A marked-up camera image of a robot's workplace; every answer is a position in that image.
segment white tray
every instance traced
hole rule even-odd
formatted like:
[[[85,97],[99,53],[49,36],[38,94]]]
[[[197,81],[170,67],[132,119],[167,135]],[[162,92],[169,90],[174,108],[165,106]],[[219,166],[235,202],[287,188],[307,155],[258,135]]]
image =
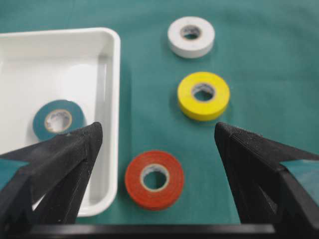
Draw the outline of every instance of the white tray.
[[[117,191],[120,38],[107,28],[0,34],[0,154],[38,142],[32,130],[44,104],[76,102],[103,144],[79,216],[104,211]]]

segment yellow tape roll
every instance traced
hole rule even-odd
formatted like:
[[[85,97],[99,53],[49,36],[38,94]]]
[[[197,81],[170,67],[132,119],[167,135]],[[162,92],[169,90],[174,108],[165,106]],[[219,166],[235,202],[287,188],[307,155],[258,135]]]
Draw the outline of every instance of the yellow tape roll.
[[[212,98],[201,101],[197,92],[210,93]],[[177,89],[178,103],[185,115],[198,121],[209,121],[219,117],[227,107],[230,92],[226,82],[209,72],[196,72],[186,76]]]

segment white tape roll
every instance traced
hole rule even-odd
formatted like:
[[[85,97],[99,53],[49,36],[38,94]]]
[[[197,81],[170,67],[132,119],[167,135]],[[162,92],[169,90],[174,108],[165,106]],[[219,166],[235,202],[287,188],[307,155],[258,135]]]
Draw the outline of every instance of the white tape roll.
[[[197,58],[206,55],[213,47],[215,30],[203,18],[185,16],[169,26],[167,36],[171,50],[177,55]]]

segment tape core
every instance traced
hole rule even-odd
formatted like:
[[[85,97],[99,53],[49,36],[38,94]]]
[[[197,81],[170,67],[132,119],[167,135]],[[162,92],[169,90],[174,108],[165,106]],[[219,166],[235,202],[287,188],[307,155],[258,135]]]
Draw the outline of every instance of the tape core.
[[[146,186],[146,184],[144,182],[145,177],[148,174],[153,173],[153,172],[160,172],[166,177],[165,183],[160,188],[156,188],[156,189],[149,188],[148,186]],[[160,165],[160,164],[157,164],[157,163],[149,164],[141,171],[140,182],[141,182],[141,185],[146,190],[148,190],[150,192],[162,191],[164,188],[166,188],[166,186],[169,183],[169,172],[168,172],[167,168],[165,168],[163,165]]]
[[[44,120],[44,127],[51,133],[67,130],[72,124],[72,114],[65,109],[51,111]]]
[[[196,40],[201,36],[201,30],[195,25],[187,25],[180,30],[180,35],[186,40]]]
[[[196,95],[196,93],[201,92],[201,91],[204,91],[205,93],[210,94],[210,95],[211,95],[211,98],[208,99],[208,100],[200,100],[200,99],[198,99],[195,95]],[[196,85],[192,88],[191,94],[193,95],[193,97],[194,97],[197,101],[200,101],[200,102],[209,102],[209,101],[211,101],[211,100],[213,100],[213,99],[215,98],[215,96],[216,96],[216,90],[215,90],[215,88],[214,88],[212,85],[210,85],[210,84],[208,84],[208,83],[198,83],[198,84],[196,84]]]

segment table surface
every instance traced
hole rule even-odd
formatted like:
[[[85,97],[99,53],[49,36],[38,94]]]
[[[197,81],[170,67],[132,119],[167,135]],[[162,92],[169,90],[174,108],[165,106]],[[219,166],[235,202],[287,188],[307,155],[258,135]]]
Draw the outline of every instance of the table surface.
[[[192,121],[177,105],[177,86],[193,72],[214,72],[229,85],[218,121],[319,153],[318,11],[317,0],[0,0],[0,32],[108,27],[121,37],[118,193],[105,212],[78,222],[239,223],[216,121]],[[187,15],[216,31],[213,50],[199,59],[167,45],[168,26]],[[160,212],[136,206],[124,186],[129,162],[152,149],[173,154],[185,173],[181,197]]]

